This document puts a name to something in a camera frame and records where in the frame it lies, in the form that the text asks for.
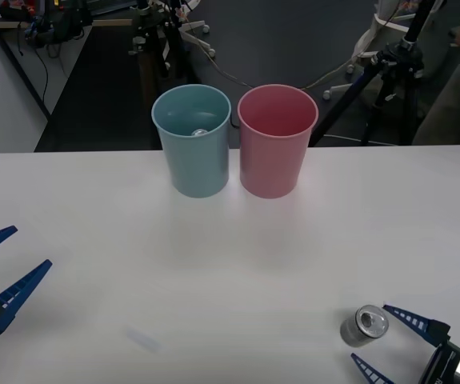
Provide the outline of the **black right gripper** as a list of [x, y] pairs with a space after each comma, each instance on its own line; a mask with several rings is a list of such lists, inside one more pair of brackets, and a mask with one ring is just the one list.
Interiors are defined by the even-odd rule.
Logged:
[[[460, 383], [460, 348], [449, 341], [450, 325], [395, 306], [385, 304], [382, 308], [436, 348], [418, 381], [419, 384]], [[394, 384], [356, 354], [351, 354], [350, 357], [369, 384]]]

